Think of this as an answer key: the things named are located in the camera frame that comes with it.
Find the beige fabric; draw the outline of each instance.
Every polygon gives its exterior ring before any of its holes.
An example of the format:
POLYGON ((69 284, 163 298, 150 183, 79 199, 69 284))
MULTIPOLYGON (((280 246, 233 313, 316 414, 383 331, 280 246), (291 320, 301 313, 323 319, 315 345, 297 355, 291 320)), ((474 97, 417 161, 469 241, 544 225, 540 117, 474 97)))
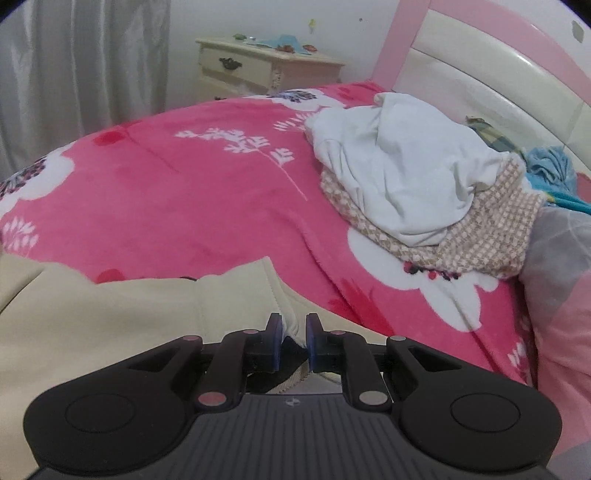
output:
POLYGON ((512 156, 495 184, 474 195, 466 216, 432 247, 408 247, 371 223, 328 169, 320 187, 336 210, 360 233, 403 261, 451 273, 480 271, 494 277, 517 275, 525 261, 531 228, 545 202, 541 192, 521 187, 523 163, 512 156))
POLYGON ((385 337, 319 308, 287 287, 268 258, 210 275, 94 285, 59 264, 0 255, 0 478, 21 480, 36 467, 22 432, 29 403, 54 385, 188 333, 205 342, 283 315, 285 331, 305 341, 305 318, 385 337))

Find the blue cloth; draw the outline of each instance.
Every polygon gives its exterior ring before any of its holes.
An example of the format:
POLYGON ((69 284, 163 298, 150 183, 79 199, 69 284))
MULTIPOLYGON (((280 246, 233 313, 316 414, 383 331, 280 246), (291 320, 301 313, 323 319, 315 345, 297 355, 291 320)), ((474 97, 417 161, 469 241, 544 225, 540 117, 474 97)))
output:
POLYGON ((587 202, 582 201, 579 197, 561 192, 547 192, 547 194, 550 203, 556 205, 557 207, 562 207, 568 210, 574 210, 575 212, 583 212, 587 213, 587 215, 591 215, 591 205, 587 202))
POLYGON ((534 148, 526 153, 525 165, 536 190, 577 195, 577 173, 561 147, 534 148))
POLYGON ((546 192, 550 204, 591 215, 591 205, 577 197, 577 173, 562 147, 534 148, 525 164, 531 186, 546 192))
POLYGON ((295 53, 301 53, 303 55, 312 55, 309 51, 307 51, 304 47, 301 46, 301 43, 293 35, 282 35, 276 40, 256 40, 254 42, 245 43, 254 43, 255 45, 262 45, 264 47, 271 48, 282 47, 284 45, 291 45, 292 47, 294 47, 295 53))

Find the round black pad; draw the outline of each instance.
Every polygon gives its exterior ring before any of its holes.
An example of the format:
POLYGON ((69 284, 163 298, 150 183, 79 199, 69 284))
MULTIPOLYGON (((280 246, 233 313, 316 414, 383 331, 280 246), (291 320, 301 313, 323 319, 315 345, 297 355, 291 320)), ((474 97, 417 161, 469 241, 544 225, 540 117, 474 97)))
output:
POLYGON ((25 413, 40 465, 78 475, 131 471, 165 455, 186 425, 183 402, 152 372, 93 374, 54 387, 25 413))
POLYGON ((66 410, 66 420, 81 432, 108 433, 123 428, 134 414, 134 404, 127 398, 98 394, 74 400, 66 410))
POLYGON ((556 407, 538 391, 482 371, 421 379, 402 404, 400 425, 435 459, 499 473, 547 462, 561 430, 556 407))
POLYGON ((519 409, 511 400, 490 393, 473 393, 452 404, 452 416, 475 432, 502 432, 519 420, 519 409))

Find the nightstand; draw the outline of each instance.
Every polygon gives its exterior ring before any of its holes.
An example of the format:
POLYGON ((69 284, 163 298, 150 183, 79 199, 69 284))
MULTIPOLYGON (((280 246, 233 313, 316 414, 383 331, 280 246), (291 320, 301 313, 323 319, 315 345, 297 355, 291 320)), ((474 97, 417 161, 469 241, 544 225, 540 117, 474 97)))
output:
POLYGON ((322 53, 302 55, 233 38, 198 38, 197 101, 263 95, 334 83, 344 65, 322 53))

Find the drawer handle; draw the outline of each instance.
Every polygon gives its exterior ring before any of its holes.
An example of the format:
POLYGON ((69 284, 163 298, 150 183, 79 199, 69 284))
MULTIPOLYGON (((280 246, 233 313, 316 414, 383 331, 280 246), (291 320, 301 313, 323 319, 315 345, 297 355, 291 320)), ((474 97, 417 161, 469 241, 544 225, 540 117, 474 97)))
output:
POLYGON ((222 65, 226 70, 236 70, 238 67, 242 67, 242 63, 234 60, 231 57, 220 57, 220 61, 222 62, 222 65))

